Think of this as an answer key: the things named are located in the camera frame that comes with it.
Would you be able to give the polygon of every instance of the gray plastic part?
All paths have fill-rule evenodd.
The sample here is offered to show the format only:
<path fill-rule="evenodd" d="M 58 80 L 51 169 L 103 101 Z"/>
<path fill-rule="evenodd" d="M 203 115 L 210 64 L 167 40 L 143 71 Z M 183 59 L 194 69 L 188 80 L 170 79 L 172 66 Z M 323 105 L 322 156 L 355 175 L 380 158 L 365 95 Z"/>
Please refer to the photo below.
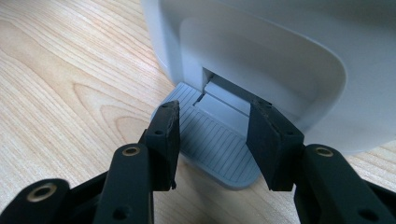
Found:
<path fill-rule="evenodd" d="M 246 146 L 246 136 L 196 106 L 207 96 L 213 97 L 209 94 L 203 97 L 200 91 L 181 82 L 163 101 L 180 102 L 180 152 L 221 185 L 231 189 L 246 188 L 257 179 L 260 169 Z"/>

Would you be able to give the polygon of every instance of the grooved plate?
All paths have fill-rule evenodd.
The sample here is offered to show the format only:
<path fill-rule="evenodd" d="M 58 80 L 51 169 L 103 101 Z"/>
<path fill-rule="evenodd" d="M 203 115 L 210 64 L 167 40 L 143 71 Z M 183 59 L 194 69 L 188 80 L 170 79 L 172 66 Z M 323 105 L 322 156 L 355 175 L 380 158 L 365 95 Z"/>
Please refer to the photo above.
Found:
<path fill-rule="evenodd" d="M 195 107 L 200 96 L 196 89 L 179 83 L 163 101 L 179 100 L 180 152 L 220 184 L 232 189 L 248 187 L 260 169 L 245 144 L 246 137 Z"/>

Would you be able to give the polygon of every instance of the white plastic housing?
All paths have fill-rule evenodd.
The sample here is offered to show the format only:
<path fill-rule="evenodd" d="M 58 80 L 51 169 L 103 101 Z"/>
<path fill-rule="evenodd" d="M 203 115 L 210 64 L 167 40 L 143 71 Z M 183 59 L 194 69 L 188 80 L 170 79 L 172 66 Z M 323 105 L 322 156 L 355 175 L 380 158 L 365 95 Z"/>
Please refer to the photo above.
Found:
<path fill-rule="evenodd" d="M 396 134 L 394 1 L 142 0 L 151 41 L 175 83 L 208 72 L 273 103 L 344 153 Z"/>

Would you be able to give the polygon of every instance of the white device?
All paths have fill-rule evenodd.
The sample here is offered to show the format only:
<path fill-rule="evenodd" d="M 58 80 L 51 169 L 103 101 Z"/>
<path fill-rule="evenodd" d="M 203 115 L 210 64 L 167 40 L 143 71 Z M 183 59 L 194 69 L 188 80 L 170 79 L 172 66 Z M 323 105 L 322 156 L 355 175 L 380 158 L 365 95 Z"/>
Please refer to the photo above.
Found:
<path fill-rule="evenodd" d="M 260 173 L 243 142 L 251 95 L 271 102 L 306 144 L 350 154 L 394 139 L 395 1 L 142 6 L 158 61 L 178 84 L 166 100 L 181 100 L 186 113 L 181 151 L 226 186 L 246 187 Z"/>

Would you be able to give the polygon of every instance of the wooden table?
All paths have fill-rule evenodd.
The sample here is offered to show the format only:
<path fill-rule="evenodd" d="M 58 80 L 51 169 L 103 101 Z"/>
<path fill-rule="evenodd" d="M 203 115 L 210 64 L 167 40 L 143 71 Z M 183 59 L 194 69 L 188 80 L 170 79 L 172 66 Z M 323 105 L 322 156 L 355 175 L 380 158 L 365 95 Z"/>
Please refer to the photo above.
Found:
<path fill-rule="evenodd" d="M 71 187 L 108 169 L 174 88 L 158 66 L 139 1 L 0 1 L 0 210 L 27 185 Z M 396 190 L 396 143 L 348 157 Z M 224 189 L 183 159 L 177 189 L 155 193 L 157 223 L 296 223 L 290 192 L 261 177 Z"/>

